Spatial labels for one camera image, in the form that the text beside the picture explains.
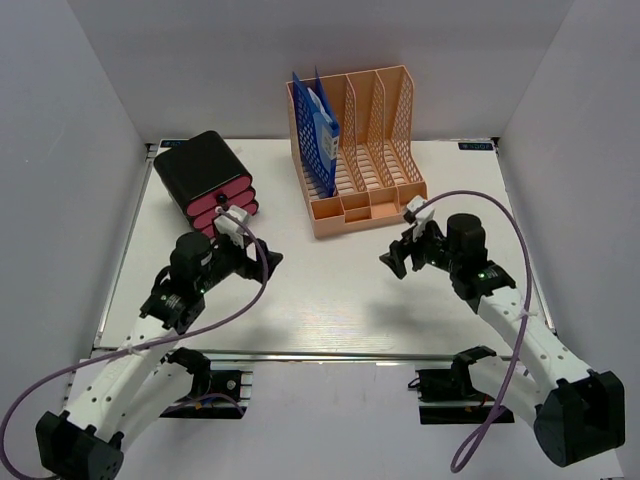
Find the peach plastic file organizer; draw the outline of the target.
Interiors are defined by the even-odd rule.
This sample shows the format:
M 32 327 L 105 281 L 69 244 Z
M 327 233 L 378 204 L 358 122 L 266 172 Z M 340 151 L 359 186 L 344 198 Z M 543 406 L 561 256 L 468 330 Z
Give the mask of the peach plastic file organizer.
M 403 65 L 320 77 L 340 125 L 336 194 L 320 198 L 301 161 L 293 80 L 286 85 L 293 164 L 317 238 L 399 224 L 427 185 L 412 157 L 414 82 Z

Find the black pink drawer unit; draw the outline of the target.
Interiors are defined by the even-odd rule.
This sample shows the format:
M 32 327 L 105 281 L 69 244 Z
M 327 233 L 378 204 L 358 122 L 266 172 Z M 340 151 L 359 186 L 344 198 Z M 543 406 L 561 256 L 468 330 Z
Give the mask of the black pink drawer unit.
M 154 169 L 189 226 L 213 238 L 218 207 L 259 210 L 253 176 L 222 136 L 208 130 L 190 139 L 163 139 Z

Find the blue plastic folder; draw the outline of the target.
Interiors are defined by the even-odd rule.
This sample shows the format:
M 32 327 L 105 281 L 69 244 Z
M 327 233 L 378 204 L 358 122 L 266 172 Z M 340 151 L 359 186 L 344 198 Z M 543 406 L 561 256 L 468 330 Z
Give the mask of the blue plastic folder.
M 292 80 L 301 161 L 310 173 L 319 197 L 332 197 L 336 194 L 340 125 L 318 74 L 311 86 L 295 72 Z

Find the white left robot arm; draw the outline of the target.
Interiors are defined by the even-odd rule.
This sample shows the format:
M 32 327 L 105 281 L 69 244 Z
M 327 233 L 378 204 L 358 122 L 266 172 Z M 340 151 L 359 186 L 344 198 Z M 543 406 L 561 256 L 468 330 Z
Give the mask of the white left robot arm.
M 62 479 L 113 479 L 135 438 L 172 404 L 211 391 L 211 362 L 177 344 L 204 311 L 207 292 L 236 274 L 265 284 L 284 256 L 252 240 L 181 235 L 114 358 L 61 413 L 35 427 L 41 464 Z

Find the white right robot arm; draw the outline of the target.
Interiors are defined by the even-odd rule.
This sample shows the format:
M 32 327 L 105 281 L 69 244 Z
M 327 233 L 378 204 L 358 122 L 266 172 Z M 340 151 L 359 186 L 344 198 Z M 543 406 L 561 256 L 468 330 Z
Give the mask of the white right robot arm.
M 525 314 L 515 281 L 489 260 L 485 240 L 474 215 L 450 216 L 445 230 L 422 216 L 380 257 L 398 278 L 425 266 L 447 272 L 456 295 L 499 333 L 528 371 L 515 374 L 504 387 L 507 362 L 487 347 L 474 347 L 454 358 L 453 390 L 466 399 L 485 393 L 501 401 L 532 428 L 542 451 L 560 467 L 622 446 L 622 382 L 611 371 L 593 370 L 544 321 Z

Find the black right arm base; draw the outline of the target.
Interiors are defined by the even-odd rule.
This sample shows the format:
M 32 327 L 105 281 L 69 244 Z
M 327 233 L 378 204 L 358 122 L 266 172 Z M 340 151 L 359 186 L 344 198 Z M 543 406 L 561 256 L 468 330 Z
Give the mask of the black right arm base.
M 449 367 L 423 368 L 407 388 L 417 393 L 421 425 L 480 425 L 494 398 L 471 386 L 468 367 L 496 352 L 477 346 L 458 353 Z

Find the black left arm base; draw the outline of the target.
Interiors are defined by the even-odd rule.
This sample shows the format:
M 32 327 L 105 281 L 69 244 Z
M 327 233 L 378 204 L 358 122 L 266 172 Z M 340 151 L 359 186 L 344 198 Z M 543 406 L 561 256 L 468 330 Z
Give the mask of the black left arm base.
M 161 418 L 234 419 L 244 417 L 251 397 L 253 372 L 232 366 L 215 366 L 200 352 L 180 348 L 165 354 L 161 366 L 179 364 L 192 377 L 191 390 L 167 407 Z

